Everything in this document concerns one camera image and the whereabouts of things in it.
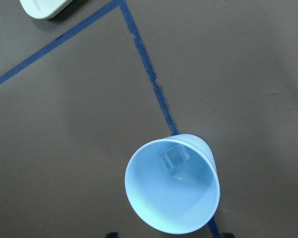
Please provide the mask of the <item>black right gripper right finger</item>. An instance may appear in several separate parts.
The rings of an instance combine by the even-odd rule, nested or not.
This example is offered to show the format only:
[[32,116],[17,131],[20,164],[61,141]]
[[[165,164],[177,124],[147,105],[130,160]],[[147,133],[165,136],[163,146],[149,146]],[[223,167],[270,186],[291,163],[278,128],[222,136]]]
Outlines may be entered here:
[[232,233],[221,233],[221,238],[234,238]]

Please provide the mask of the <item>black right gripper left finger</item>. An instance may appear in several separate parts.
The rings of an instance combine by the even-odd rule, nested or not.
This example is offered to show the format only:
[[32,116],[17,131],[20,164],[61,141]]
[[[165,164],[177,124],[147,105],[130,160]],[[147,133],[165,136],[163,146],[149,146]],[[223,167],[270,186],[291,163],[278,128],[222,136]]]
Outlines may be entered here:
[[118,232],[107,233],[106,238],[119,238],[119,233]]

